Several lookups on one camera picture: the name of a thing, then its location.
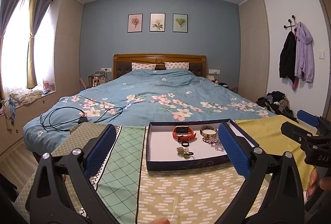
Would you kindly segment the person's right hand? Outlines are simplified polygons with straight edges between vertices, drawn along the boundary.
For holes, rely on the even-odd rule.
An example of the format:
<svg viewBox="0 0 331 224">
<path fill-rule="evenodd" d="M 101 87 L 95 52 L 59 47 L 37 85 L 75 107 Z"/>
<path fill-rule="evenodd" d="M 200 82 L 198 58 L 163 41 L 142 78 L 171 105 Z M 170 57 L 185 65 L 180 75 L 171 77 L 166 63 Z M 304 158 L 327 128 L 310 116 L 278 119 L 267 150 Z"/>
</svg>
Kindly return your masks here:
<svg viewBox="0 0 331 224">
<path fill-rule="evenodd" d="M 322 190 L 331 190 L 331 177 L 319 179 L 317 168 L 314 167 L 310 174 L 309 183 L 306 189 L 306 197 L 308 198 L 312 196 L 318 187 Z"/>
</svg>

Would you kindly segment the person's left hand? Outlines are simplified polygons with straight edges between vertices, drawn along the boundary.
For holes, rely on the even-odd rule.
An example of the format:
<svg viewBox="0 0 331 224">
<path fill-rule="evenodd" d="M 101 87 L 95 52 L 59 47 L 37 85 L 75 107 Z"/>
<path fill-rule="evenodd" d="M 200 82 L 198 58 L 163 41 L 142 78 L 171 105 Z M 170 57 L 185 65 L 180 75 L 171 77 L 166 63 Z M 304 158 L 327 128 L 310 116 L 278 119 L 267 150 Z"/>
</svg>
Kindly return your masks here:
<svg viewBox="0 0 331 224">
<path fill-rule="evenodd" d="M 150 224 L 170 224 L 170 221 L 167 218 L 160 218 L 152 221 Z"/>
</svg>

